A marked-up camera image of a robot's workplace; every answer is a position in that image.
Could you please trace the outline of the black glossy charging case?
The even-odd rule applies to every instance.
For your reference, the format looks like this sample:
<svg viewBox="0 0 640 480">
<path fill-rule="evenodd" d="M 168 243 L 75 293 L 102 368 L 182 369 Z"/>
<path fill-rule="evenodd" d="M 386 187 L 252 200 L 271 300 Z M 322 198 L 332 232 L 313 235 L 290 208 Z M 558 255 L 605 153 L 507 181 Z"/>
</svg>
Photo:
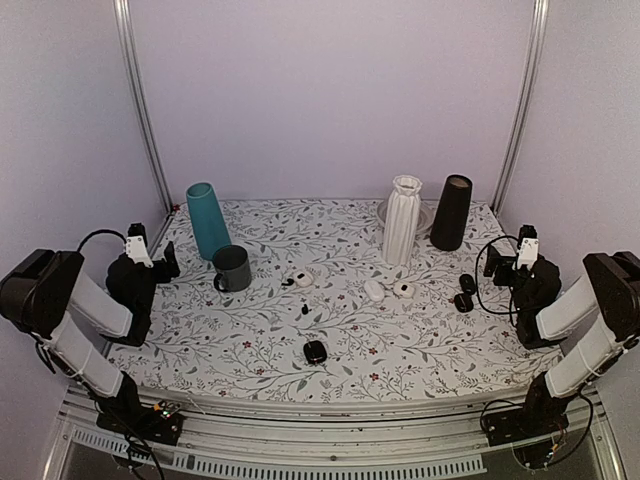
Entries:
<svg viewBox="0 0 640 480">
<path fill-rule="evenodd" d="M 322 364 L 327 360 L 327 351 L 324 344 L 319 340 L 311 340 L 304 344 L 303 354 L 309 365 Z"/>
</svg>

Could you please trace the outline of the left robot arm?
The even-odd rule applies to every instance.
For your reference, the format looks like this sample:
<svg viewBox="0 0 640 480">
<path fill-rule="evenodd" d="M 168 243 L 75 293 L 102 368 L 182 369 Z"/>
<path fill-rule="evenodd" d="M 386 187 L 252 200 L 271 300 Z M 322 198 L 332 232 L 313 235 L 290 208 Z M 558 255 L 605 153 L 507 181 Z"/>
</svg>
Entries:
<svg viewBox="0 0 640 480">
<path fill-rule="evenodd" d="M 128 380 L 96 349 L 75 322 L 84 318 L 108 341 L 144 344 L 151 327 L 156 287 L 180 275 L 175 248 L 147 256 L 142 237 L 126 241 L 101 288 L 84 270 L 79 251 L 37 249 L 1 281 L 1 316 L 45 347 L 99 397 L 118 396 Z"/>
</svg>

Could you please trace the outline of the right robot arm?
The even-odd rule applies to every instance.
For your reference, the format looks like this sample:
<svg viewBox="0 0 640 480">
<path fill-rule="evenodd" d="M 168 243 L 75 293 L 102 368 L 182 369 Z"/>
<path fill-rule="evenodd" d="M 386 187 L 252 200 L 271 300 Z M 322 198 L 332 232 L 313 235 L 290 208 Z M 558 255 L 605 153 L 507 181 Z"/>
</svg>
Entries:
<svg viewBox="0 0 640 480">
<path fill-rule="evenodd" d="M 545 259 L 539 241 L 526 238 L 504 257 L 490 248 L 483 275 L 511 290 L 520 343 L 527 349 L 557 345 L 579 324 L 595 320 L 568 354 L 531 383 L 517 427 L 537 436 L 564 414 L 566 405 L 589 382 L 602 376 L 639 342 L 639 258 L 629 251 L 590 253 L 585 273 L 561 290 L 559 267 Z"/>
</svg>

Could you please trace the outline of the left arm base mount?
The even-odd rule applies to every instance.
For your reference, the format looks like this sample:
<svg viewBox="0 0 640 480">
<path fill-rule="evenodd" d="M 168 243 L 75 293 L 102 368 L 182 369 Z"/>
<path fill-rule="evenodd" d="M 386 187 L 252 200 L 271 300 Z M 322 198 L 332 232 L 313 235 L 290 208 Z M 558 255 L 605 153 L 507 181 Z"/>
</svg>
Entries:
<svg viewBox="0 0 640 480">
<path fill-rule="evenodd" d="M 98 402 L 99 428 L 123 436 L 176 446 L 183 431 L 185 417 L 181 413 L 165 414 L 164 409 L 141 407 L 138 410 L 117 409 Z"/>
</svg>

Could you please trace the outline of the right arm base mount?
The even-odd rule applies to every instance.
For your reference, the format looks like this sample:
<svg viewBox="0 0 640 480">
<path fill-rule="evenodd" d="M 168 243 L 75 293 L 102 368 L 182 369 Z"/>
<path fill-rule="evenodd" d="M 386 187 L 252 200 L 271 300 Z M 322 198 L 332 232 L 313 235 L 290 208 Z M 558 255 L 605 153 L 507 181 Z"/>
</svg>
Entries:
<svg viewBox="0 0 640 480">
<path fill-rule="evenodd" d="M 553 399 L 550 405 L 525 407 L 514 405 L 511 409 L 483 411 L 480 428 L 490 446 L 519 442 L 560 432 L 568 427 L 566 415 L 568 403 Z"/>
</svg>

